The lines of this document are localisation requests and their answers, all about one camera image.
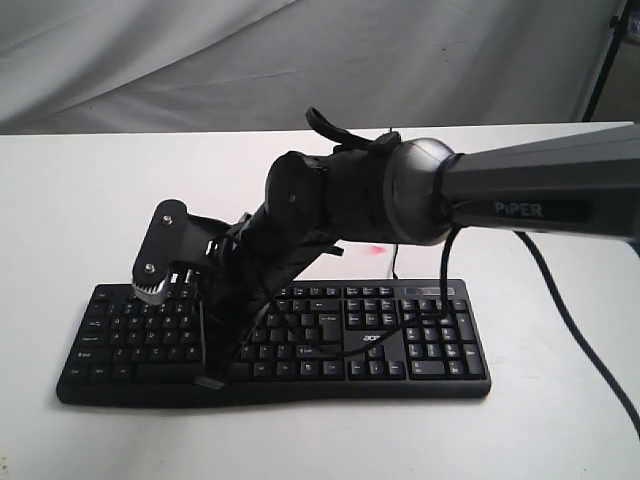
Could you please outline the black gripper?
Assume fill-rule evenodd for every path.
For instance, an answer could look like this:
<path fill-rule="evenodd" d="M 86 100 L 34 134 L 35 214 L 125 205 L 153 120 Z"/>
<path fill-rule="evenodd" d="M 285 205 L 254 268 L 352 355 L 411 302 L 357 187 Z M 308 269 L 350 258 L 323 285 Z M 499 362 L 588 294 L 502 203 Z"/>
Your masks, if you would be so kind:
<path fill-rule="evenodd" d="M 260 313 L 320 255 L 342 256 L 336 239 L 257 212 L 213 240 L 214 275 L 198 301 L 202 368 L 195 383 L 220 390 Z"/>

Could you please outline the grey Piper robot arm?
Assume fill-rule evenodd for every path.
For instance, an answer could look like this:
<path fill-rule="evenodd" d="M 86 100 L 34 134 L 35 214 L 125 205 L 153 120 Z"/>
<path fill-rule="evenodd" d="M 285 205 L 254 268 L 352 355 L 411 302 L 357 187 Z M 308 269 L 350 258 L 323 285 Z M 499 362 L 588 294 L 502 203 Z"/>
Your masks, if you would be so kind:
<path fill-rule="evenodd" d="M 206 387 L 226 384 L 267 303 L 340 240 L 431 246 L 483 227 L 639 242 L 637 126 L 474 154 L 395 132 L 318 132 L 332 154 L 280 156 L 263 204 L 216 240 L 216 273 L 205 281 Z"/>

